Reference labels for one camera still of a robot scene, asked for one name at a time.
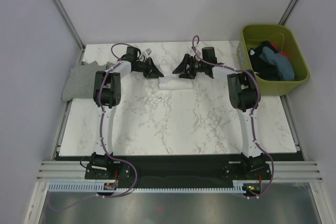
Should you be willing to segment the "white t-shirt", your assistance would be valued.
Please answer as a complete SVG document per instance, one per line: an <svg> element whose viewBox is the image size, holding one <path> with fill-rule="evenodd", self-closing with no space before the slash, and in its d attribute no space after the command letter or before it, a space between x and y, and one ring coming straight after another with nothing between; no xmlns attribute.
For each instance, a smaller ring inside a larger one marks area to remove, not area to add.
<svg viewBox="0 0 336 224"><path fill-rule="evenodd" d="M160 90L189 90L193 88L192 81L190 79L181 79L176 76L166 76L159 78Z"/></svg>

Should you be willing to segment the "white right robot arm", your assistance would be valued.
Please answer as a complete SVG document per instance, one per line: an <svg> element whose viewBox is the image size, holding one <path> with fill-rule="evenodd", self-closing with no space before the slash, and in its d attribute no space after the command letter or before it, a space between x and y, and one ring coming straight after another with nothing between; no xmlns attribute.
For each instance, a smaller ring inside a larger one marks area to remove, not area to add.
<svg viewBox="0 0 336 224"><path fill-rule="evenodd" d="M199 55L185 54L172 73L177 74L179 78L195 79L197 73L203 72L210 78L227 81L229 101L237 111L243 140L240 172L245 178L254 178L263 163L262 150L257 142L257 107L260 92L254 73L217 62L214 47L204 47L202 56L200 58Z"/></svg>

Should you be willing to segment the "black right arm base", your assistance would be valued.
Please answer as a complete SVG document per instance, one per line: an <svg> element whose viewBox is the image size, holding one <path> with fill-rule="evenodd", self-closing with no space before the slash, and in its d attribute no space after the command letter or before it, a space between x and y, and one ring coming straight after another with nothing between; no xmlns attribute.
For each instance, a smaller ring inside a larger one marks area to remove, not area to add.
<svg viewBox="0 0 336 224"><path fill-rule="evenodd" d="M246 157L243 153L239 161L225 162L224 175L231 180L269 180L271 169L266 163L265 154L257 157Z"/></svg>

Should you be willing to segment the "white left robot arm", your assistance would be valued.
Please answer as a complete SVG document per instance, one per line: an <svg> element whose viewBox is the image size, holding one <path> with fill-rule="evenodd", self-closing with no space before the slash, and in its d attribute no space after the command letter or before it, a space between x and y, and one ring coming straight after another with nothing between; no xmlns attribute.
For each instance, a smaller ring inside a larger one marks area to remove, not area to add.
<svg viewBox="0 0 336 224"><path fill-rule="evenodd" d="M121 102L121 79L132 72L140 72L146 79L164 77L151 53L149 48L141 51L127 45L126 53L117 58L116 64L95 74L93 100L98 107L99 128L90 164L97 167L97 173L103 178L111 178L115 173L115 165L109 160L114 160L112 131L116 108Z"/></svg>

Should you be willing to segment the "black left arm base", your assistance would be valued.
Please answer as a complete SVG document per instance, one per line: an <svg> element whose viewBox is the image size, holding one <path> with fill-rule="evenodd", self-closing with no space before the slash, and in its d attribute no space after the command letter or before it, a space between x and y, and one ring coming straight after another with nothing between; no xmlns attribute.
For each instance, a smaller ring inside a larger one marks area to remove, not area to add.
<svg viewBox="0 0 336 224"><path fill-rule="evenodd" d="M129 164L114 161L106 154L98 155L94 152L85 159L88 161L85 166L86 180L126 180L134 178L134 171Z"/></svg>

